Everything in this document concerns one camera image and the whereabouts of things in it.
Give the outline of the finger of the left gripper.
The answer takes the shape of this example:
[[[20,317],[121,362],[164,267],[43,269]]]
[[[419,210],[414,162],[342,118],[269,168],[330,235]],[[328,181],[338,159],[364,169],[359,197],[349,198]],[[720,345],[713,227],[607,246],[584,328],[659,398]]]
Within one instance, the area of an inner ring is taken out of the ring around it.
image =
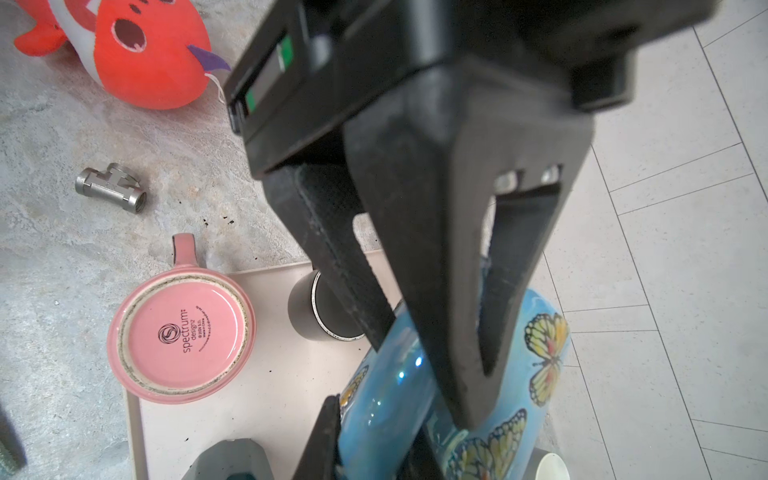
[[[364,208],[346,167],[296,164],[263,180],[269,205],[329,283],[371,347],[379,349],[395,322],[353,230]]]
[[[462,60],[399,82],[344,126],[351,176],[461,428],[497,404],[593,125],[561,70]]]

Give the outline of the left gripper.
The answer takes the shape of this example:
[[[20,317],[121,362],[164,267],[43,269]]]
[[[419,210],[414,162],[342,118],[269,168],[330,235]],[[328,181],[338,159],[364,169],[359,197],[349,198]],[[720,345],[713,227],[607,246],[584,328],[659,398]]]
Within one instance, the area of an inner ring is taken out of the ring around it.
[[[224,92],[254,179],[429,68],[571,91],[574,72],[711,18],[714,1],[277,1]]]

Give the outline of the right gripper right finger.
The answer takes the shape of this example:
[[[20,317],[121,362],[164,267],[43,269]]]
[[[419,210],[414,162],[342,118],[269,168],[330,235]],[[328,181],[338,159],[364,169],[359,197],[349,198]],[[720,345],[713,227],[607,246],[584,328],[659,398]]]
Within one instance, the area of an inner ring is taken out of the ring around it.
[[[410,478],[417,480],[444,479],[424,427],[419,430],[410,450]]]

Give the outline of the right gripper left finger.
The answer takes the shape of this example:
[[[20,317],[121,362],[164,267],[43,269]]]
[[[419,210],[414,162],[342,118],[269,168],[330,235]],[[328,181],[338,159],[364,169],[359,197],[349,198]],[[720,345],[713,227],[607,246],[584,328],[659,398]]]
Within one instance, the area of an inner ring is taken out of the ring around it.
[[[320,409],[293,480],[334,480],[341,430],[338,395],[328,396]]]

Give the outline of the blue butterfly mug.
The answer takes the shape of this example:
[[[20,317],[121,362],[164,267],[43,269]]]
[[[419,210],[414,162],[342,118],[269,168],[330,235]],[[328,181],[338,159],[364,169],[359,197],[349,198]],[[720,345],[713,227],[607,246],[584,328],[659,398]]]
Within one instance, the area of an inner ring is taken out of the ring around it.
[[[395,479],[410,472],[424,427],[444,479],[520,479],[535,449],[571,345],[565,316],[540,293],[521,297],[492,384],[475,394],[483,418],[454,422],[407,305],[394,310],[380,350],[369,349],[339,396],[339,479]]]

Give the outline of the dark green mug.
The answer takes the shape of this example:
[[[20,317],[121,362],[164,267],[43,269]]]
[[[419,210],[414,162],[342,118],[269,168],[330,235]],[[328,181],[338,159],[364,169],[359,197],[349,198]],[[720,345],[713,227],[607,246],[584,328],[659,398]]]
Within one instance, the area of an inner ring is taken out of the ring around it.
[[[249,438],[222,440],[203,451],[183,480],[274,480],[265,450]]]

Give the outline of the black mug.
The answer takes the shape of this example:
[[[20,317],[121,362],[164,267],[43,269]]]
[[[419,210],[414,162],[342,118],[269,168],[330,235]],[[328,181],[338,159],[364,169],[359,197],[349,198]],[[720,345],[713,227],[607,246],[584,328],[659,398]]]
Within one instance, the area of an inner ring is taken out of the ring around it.
[[[365,336],[319,270],[293,286],[287,311],[294,330],[307,340],[351,342]]]

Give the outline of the grey mug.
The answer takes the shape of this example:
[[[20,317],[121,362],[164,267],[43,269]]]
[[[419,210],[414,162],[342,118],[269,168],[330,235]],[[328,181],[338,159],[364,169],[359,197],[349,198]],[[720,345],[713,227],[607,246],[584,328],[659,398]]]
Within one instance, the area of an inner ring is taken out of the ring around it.
[[[530,456],[522,480],[570,480],[564,460],[554,452],[535,448]]]

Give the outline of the pink mug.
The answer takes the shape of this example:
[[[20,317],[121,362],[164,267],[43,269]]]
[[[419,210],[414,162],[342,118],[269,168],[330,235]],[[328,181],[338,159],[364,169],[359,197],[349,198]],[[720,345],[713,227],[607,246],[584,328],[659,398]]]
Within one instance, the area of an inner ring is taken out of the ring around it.
[[[110,368],[129,393],[177,405],[234,379],[252,352],[256,318],[233,279],[199,265],[193,234],[176,234],[172,242],[172,268],[122,302],[106,346]]]

